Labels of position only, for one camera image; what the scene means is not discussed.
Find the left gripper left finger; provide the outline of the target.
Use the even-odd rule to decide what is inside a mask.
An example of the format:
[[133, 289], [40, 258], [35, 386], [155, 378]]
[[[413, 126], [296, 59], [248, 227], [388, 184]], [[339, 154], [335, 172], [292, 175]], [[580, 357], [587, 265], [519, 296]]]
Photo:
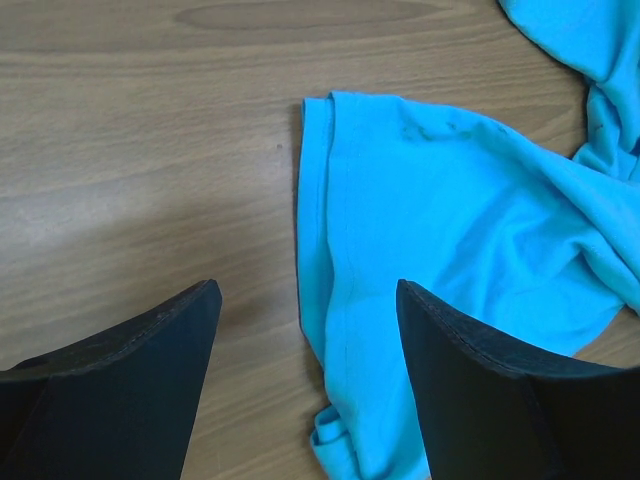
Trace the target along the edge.
[[201, 281], [2, 371], [2, 478], [180, 478], [221, 306]]

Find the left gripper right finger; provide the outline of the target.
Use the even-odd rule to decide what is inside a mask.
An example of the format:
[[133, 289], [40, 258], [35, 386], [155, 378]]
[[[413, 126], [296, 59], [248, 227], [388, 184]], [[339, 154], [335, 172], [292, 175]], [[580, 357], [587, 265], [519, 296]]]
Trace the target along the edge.
[[402, 280], [402, 349], [435, 479], [635, 479], [639, 371], [535, 347]]

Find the turquoise t shirt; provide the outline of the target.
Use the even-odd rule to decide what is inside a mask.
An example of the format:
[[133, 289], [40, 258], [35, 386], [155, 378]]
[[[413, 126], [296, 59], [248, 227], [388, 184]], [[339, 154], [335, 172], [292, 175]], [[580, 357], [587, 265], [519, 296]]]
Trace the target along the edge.
[[398, 332], [413, 280], [462, 312], [571, 355], [639, 305], [639, 5], [505, 1], [589, 86], [572, 158], [491, 118], [333, 92], [302, 106], [301, 328], [329, 406], [311, 444], [332, 479], [424, 479]]

